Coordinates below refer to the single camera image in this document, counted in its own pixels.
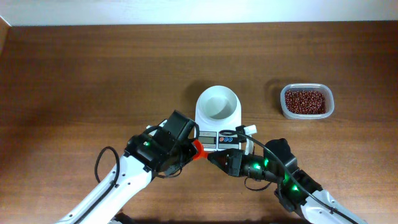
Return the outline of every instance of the scale display screen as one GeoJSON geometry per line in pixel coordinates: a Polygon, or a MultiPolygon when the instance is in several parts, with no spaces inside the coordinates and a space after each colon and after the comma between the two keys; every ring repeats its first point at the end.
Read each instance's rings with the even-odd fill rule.
{"type": "Polygon", "coordinates": [[[202,144],[214,144],[215,143],[215,138],[214,137],[203,137],[203,136],[199,136],[199,141],[202,144]]]}

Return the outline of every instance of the plastic container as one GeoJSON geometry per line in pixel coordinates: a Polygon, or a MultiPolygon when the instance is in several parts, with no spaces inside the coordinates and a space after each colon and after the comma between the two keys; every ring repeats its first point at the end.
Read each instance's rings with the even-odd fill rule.
{"type": "Polygon", "coordinates": [[[296,83],[296,84],[289,84],[283,88],[283,90],[280,93],[280,104],[282,105],[282,111],[284,113],[284,116],[287,119],[322,119],[322,118],[327,118],[329,117],[333,110],[335,109],[335,102],[333,101],[333,95],[331,94],[330,89],[322,84],[316,84],[316,83],[296,83]],[[318,91],[323,94],[325,97],[325,111],[326,113],[324,114],[296,114],[290,112],[287,107],[286,107],[286,102],[285,102],[285,92],[286,91],[300,91],[300,90],[305,90],[305,91],[318,91]]]}

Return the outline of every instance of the orange gripper tip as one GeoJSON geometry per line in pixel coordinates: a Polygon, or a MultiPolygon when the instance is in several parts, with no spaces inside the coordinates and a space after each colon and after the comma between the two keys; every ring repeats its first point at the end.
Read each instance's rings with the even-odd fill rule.
{"type": "Polygon", "coordinates": [[[193,157],[193,160],[198,160],[200,158],[207,159],[208,152],[205,152],[205,148],[200,143],[199,140],[194,140],[193,145],[198,149],[198,153],[193,157]]]}

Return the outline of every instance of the white kitchen scale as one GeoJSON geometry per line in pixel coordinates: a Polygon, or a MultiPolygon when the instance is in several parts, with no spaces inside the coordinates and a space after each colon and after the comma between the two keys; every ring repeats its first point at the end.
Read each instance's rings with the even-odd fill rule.
{"type": "Polygon", "coordinates": [[[205,151],[240,149],[237,135],[225,136],[221,130],[235,130],[242,125],[242,107],[236,94],[225,86],[212,86],[197,101],[195,122],[199,125],[199,141],[205,151]]]}

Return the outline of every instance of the red beans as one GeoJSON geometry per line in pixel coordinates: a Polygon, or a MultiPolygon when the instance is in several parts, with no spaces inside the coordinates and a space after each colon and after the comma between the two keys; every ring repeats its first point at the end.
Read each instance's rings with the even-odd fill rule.
{"type": "Polygon", "coordinates": [[[318,91],[286,91],[287,109],[296,114],[324,114],[325,97],[318,91]]]}

